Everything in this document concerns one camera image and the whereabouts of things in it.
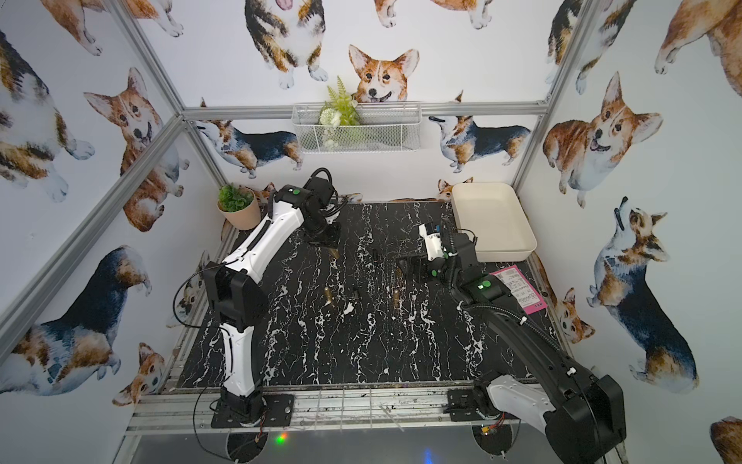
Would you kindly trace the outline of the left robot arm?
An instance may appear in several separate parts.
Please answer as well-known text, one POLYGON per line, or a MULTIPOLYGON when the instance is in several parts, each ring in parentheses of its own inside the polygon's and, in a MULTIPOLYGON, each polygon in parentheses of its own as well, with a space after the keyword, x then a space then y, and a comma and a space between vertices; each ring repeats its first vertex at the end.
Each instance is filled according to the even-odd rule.
POLYGON ((222 263, 203 269, 210 308, 220 318, 229 369, 221 400, 229 407, 244 414, 264 407, 253 380, 251 349, 255 327, 269 308, 268 295, 260 287, 265 271, 297 230, 309 245, 335 249, 341 235, 335 219, 343 207, 330 170, 320 167, 304 186, 274 191, 265 216, 247 239, 222 263))

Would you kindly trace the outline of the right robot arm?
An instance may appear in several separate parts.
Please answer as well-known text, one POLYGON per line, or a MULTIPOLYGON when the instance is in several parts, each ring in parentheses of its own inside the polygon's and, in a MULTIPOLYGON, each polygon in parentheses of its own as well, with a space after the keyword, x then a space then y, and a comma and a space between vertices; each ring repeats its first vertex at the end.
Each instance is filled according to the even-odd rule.
POLYGON ((424 223, 425 255, 399 259, 403 275, 437 283, 456 307, 483 322, 535 378, 525 384, 500 375, 448 394, 452 421, 504 420, 513 416, 545 435, 563 463, 598 463, 626 436, 624 397, 609 375, 596 377, 534 324, 513 292, 477 260, 477 242, 459 229, 424 223))

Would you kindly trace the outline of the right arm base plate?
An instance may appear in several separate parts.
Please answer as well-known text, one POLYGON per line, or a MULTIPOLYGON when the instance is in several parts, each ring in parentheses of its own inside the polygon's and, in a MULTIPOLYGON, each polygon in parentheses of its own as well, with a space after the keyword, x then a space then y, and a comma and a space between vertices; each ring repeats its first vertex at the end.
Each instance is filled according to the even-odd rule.
POLYGON ((448 390, 444 413, 452 421, 515 420, 516 417, 498 409, 482 387, 448 390))

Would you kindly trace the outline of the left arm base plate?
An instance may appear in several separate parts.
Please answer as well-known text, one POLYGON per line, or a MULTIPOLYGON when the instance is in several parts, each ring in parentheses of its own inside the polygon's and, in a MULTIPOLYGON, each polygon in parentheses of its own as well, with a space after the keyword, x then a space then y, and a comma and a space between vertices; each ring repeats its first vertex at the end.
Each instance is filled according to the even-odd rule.
POLYGON ((232 396, 223 392, 211 427, 288 427, 291 425, 295 396, 291 394, 260 394, 254 392, 249 397, 232 396))

